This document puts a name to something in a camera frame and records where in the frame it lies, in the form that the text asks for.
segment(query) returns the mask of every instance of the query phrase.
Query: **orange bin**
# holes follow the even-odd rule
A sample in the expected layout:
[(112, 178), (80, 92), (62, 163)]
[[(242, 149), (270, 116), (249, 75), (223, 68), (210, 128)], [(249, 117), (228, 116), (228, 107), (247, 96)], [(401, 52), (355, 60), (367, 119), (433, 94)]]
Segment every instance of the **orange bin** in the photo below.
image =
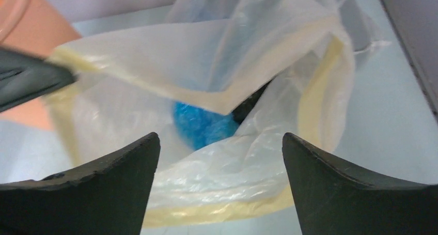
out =
[[(53, 48), (79, 37), (46, 0), (0, 0), (2, 46), (46, 58)], [(40, 99), (7, 110), (0, 116), (28, 126), (52, 128)]]

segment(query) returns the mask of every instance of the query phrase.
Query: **white table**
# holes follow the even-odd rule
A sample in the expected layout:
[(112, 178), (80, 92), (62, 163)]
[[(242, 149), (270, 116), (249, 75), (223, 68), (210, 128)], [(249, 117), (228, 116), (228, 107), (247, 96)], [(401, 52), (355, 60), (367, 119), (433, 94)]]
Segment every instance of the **white table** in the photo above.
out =
[[(349, 104), (347, 127), (335, 154), (360, 166), (402, 179), (438, 183), (438, 126), (428, 107), (412, 70), (379, 0), (358, 0), (361, 7), (376, 21), (385, 38), (392, 44), (357, 71), (355, 87)], [(169, 7), (138, 11), (115, 17), (75, 23), (84, 36), (134, 26), (161, 23)], [(22, 133), (20, 125), (0, 121), (0, 133)], [(8, 175), (1, 182), (41, 179), (67, 169), (66, 160), (53, 134), (27, 131), (21, 149), (1, 156), (8, 162)], [(4, 149), (8, 143), (2, 139)], [(51, 143), (54, 148), (45, 148)], [(219, 224), (144, 229), (142, 234), (301, 234), (295, 208), (260, 218)]]

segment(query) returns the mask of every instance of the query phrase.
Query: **open plastic bag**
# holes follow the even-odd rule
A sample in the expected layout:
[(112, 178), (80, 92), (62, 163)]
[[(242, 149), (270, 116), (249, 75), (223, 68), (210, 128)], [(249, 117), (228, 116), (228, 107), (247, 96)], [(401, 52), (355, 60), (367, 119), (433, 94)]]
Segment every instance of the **open plastic bag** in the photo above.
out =
[[(202, 14), (182, 9), (188, 2), (197, 5), (178, 1), (169, 23), (83, 38), (54, 52), (51, 61), (79, 75), (45, 99), (71, 160), (89, 162), (157, 132), (162, 150), (145, 226), (289, 207), (281, 138), (293, 132), (335, 149), (353, 86), (350, 38), (338, 14), (314, 0), (199, 0)], [(215, 3), (224, 5), (205, 5)], [(233, 137), (197, 151), (183, 143), (175, 101), (229, 114), (271, 79)]]

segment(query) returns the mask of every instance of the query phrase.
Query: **blue plastic wrapped item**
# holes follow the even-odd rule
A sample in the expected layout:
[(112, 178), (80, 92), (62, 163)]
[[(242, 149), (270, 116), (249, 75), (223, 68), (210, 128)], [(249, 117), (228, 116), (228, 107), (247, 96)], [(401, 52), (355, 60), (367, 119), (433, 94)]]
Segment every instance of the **blue plastic wrapped item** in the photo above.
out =
[(233, 136), (239, 127), (232, 114), (220, 115), (180, 102), (175, 103), (174, 120), (180, 136), (195, 150)]

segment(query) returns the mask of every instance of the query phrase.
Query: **blue object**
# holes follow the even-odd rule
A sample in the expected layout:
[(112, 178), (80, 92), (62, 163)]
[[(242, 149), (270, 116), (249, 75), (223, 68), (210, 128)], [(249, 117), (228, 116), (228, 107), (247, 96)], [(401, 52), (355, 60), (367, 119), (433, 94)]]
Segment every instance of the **blue object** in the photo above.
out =
[(232, 114), (220, 115), (180, 102), (174, 106), (174, 121), (180, 136), (195, 150), (233, 136), (239, 127)]

